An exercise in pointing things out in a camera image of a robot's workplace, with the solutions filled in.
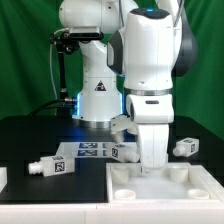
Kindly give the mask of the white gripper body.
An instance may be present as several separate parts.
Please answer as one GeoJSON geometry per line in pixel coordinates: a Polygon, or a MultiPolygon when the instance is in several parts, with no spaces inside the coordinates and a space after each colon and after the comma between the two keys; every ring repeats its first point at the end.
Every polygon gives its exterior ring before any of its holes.
{"type": "Polygon", "coordinates": [[[111,119],[111,135],[124,141],[123,131],[137,136],[137,149],[144,168],[163,167],[167,159],[169,124],[174,120],[172,95],[126,97],[126,115],[111,119]]]}

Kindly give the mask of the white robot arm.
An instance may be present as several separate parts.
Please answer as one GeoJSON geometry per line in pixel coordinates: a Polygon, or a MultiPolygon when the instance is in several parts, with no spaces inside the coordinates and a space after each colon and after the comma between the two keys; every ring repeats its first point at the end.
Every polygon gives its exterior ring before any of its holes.
{"type": "Polygon", "coordinates": [[[137,137],[131,161],[143,171],[167,162],[169,124],[174,120],[172,75],[195,63],[197,45],[184,0],[63,0],[59,18],[66,38],[83,58],[83,88],[73,118],[108,127],[113,141],[137,137]]]}

